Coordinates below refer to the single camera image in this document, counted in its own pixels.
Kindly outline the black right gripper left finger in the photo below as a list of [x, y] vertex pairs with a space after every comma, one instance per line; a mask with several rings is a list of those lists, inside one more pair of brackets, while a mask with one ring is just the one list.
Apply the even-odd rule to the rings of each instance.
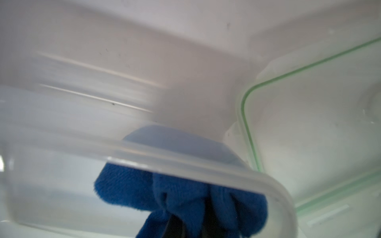
[[168, 220], [163, 238], [186, 238], [186, 227], [181, 219], [175, 215], [171, 215]]

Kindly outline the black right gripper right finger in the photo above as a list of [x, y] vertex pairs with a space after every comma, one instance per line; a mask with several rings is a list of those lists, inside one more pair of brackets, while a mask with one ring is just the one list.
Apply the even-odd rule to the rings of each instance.
[[220, 226], [212, 202], [205, 203], [205, 214], [202, 224], [202, 238], [224, 238], [225, 230]]

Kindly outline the blue microfibre cloth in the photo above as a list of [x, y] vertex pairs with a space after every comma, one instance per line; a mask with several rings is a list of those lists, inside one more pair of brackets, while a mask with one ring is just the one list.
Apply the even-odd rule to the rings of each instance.
[[[223, 143], [163, 126], [140, 128], [126, 141], [245, 167], [243, 160]], [[150, 212], [140, 238], [162, 238], [171, 215], [186, 227], [187, 238], [202, 237], [205, 203], [212, 202], [225, 238], [258, 234], [268, 219], [264, 195], [107, 163], [94, 183], [106, 203]]]

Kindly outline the translucent lunch box lid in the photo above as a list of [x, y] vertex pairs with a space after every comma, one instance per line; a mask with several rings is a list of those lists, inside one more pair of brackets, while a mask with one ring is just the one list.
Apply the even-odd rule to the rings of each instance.
[[299, 236], [380, 237], [380, 37], [262, 74], [237, 114], [250, 165], [292, 196]]

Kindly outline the translucent plastic lunch box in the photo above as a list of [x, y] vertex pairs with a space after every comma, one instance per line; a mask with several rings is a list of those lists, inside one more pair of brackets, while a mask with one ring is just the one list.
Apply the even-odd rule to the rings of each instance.
[[134, 238], [150, 215], [112, 205], [106, 164], [258, 193], [259, 238], [297, 237], [292, 198], [249, 160], [245, 58], [88, 12], [1, 13], [2, 225], [24, 237]]

